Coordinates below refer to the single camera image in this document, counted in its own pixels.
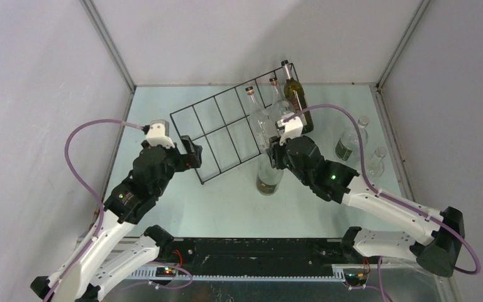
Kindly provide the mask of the tall clear bottle black label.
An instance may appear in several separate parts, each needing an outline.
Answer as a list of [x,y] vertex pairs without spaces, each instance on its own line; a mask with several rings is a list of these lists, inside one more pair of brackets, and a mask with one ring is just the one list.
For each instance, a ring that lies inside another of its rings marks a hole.
[[277,192],[284,171],[273,168],[269,158],[261,155],[258,162],[256,187],[260,194],[270,196]]

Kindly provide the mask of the clear bottle black cork stopper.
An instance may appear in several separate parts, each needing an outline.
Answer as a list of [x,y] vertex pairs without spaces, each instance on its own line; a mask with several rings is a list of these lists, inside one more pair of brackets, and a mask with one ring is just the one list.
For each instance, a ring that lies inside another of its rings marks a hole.
[[270,113],[264,108],[261,100],[258,98],[257,92],[252,86],[245,88],[248,96],[249,115],[248,121],[251,131],[257,143],[258,149],[265,153],[270,147],[270,140],[278,137],[279,133],[276,128],[275,121],[270,117]]

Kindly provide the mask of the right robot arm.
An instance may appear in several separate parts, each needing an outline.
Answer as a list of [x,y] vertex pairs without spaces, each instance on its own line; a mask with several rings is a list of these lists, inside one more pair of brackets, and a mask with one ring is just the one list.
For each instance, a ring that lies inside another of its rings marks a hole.
[[340,243],[345,261],[393,257],[414,260],[437,276],[453,276],[465,236],[460,210],[449,206],[440,211],[398,199],[381,189],[373,191],[355,169],[326,160],[309,137],[285,142],[273,137],[267,155],[272,167],[289,170],[322,200],[366,211],[399,227],[397,232],[350,227]]

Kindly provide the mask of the clear bottle silver cap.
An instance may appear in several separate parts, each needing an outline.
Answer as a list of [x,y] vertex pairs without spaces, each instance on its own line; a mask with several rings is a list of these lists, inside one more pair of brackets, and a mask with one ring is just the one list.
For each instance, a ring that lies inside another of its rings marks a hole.
[[366,161],[366,171],[370,178],[377,178],[383,175],[385,171],[384,159],[388,154],[385,147],[377,147],[374,153]]

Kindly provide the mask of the clear bottle dark label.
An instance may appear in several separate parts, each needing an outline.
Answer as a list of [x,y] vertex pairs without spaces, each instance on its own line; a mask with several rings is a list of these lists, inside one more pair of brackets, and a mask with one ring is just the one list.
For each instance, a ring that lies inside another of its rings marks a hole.
[[[357,126],[364,147],[367,146],[369,141],[369,133],[367,131],[369,123],[370,118],[368,116],[360,116],[357,120]],[[335,147],[335,154],[340,160],[350,164],[360,158],[359,139],[353,126],[346,128],[342,132]]]

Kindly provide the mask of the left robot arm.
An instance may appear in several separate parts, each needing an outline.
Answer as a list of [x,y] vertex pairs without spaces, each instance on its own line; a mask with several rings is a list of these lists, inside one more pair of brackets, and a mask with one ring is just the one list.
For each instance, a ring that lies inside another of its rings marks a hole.
[[158,225],[147,228],[134,245],[111,260],[107,257],[157,203],[177,172],[202,164],[200,145],[184,135],[181,154],[169,138],[151,138],[133,161],[133,168],[103,203],[94,226],[62,267],[38,276],[31,290],[43,301],[102,301],[140,266],[173,256],[173,236]]

